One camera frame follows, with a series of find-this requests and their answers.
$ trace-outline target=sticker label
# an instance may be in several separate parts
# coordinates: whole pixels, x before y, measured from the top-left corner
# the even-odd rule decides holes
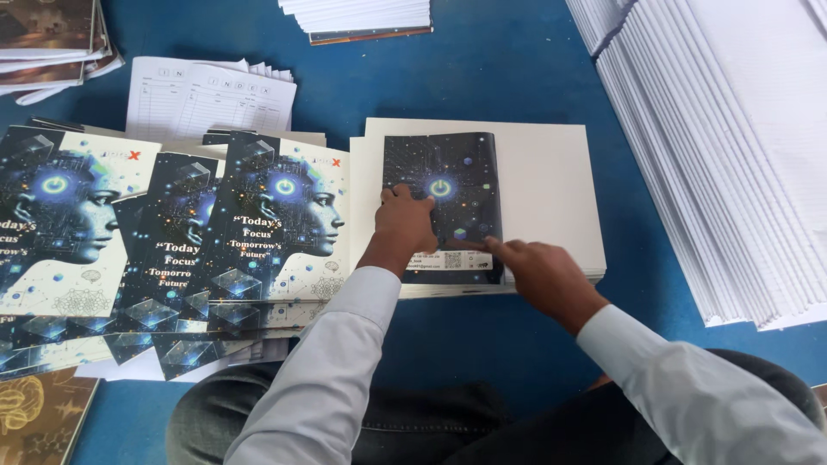
[[[433,254],[417,253],[408,262],[407,270],[461,271],[493,270],[491,254],[477,251],[439,251]]]

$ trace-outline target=shirt sleeve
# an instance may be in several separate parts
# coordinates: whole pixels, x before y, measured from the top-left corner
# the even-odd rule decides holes
[[[827,439],[786,397],[723,358],[669,343],[614,305],[577,344],[683,463],[827,463]]]
[[[383,268],[354,271],[304,330],[224,462],[349,464],[400,288]]]

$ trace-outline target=dark jeans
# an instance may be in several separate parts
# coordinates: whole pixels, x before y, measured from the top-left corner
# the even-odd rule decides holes
[[[787,370],[740,352],[712,353],[760,377],[824,428],[812,390]],[[219,464],[280,363],[231,367],[195,385],[166,435],[170,465]],[[354,465],[679,463],[614,383],[517,423],[485,383],[433,391],[371,388]]]

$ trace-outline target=blue table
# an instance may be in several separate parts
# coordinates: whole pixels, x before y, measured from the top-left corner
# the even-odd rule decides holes
[[[563,0],[433,0],[433,34],[318,47],[276,0],[104,0],[104,9],[128,60],[246,57],[292,70],[299,85],[294,130],[326,132],[337,149],[363,134],[366,117],[585,124],[609,268],[598,289],[666,338],[749,352],[811,385],[827,381],[820,358],[827,324],[770,333],[752,324],[704,328]],[[28,108],[0,98],[0,126],[36,114],[123,129],[129,77],[127,66]],[[417,388],[486,380],[523,417],[599,374],[566,333],[519,297],[465,297],[399,304],[374,382]],[[166,420],[187,388],[102,384],[73,463],[163,463]]]

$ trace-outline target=glowing power symbol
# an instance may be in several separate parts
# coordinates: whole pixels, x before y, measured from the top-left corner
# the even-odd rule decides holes
[[[275,183],[275,190],[277,190],[279,194],[290,195],[296,191],[296,184],[291,180],[280,180]]]
[[[428,191],[434,197],[445,197],[451,193],[451,183],[446,180],[435,180],[428,186]]]
[[[52,176],[43,181],[41,187],[47,194],[60,194],[69,186],[69,181],[63,176]]]

